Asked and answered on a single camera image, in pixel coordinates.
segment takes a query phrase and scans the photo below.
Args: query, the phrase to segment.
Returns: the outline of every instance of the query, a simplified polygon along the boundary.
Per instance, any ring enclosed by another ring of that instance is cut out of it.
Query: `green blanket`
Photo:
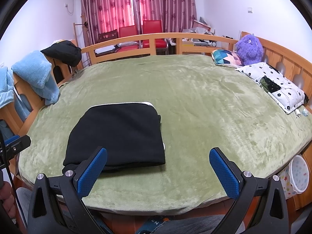
[[[241,170],[267,177],[312,137],[312,115],[286,115],[247,76],[215,66],[203,55],[149,56],[105,62],[79,72],[60,88],[55,105],[41,110],[20,154],[19,170],[61,175],[70,131],[93,106],[151,102],[162,116],[166,164],[101,174],[84,203],[124,214],[173,215],[226,196],[208,154],[219,147]]]

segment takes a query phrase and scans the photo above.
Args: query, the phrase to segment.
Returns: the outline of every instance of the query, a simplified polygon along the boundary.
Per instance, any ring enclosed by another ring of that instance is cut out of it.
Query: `curtain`
[[[181,32],[196,19],[195,0],[133,0],[135,25],[143,20],[162,20],[164,32]]]
[[[82,0],[92,44],[98,34],[134,24],[131,0]]]

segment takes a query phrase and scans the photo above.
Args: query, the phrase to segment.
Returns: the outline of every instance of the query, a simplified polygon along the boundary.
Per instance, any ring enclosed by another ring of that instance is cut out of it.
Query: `star patterned bucket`
[[[309,183],[308,166],[302,156],[296,155],[279,174],[286,199],[303,193]]]

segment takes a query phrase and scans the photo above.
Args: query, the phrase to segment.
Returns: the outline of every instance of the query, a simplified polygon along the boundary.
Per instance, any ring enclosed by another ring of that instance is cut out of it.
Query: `purple stuffed toy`
[[[236,43],[236,54],[241,58],[244,66],[261,62],[263,47],[260,40],[254,35],[248,34]]]

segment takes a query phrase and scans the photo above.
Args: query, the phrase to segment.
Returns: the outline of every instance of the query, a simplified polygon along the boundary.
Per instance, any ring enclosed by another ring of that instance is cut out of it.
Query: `finger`
[[[14,196],[11,195],[8,199],[3,201],[3,207],[5,209],[5,211],[8,213],[10,211],[10,209],[14,206]]]
[[[9,212],[7,213],[9,215],[9,217],[12,219],[12,218],[15,218],[15,215],[16,215],[16,208],[15,208],[15,205],[9,210]]]
[[[11,185],[9,182],[4,182],[4,186],[0,189],[0,200],[6,200],[11,195]]]

